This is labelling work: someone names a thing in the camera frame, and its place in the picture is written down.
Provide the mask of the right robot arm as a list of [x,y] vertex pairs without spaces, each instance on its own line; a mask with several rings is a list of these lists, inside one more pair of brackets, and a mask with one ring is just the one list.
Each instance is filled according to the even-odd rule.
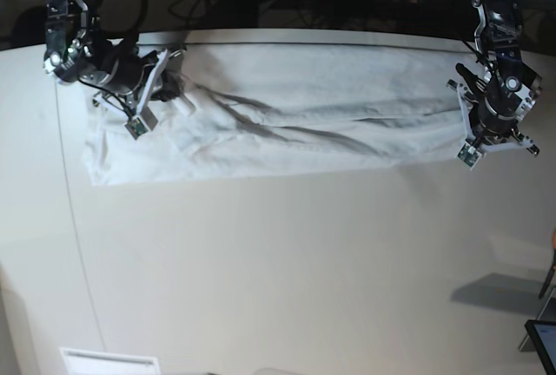
[[148,0],[140,0],[136,21],[117,33],[104,30],[104,0],[47,0],[45,71],[62,84],[79,82],[95,91],[93,103],[128,113],[136,110],[149,76],[162,55],[139,54],[139,31]]

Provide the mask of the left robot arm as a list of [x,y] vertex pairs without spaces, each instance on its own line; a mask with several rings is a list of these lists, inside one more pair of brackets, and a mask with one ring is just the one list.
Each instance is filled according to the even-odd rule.
[[474,54],[484,68],[479,77],[462,64],[456,71],[465,82],[463,98],[472,105],[471,143],[499,144],[514,139],[531,148],[519,123],[532,110],[541,91],[541,77],[522,59],[523,17],[517,0],[471,0],[479,15]]

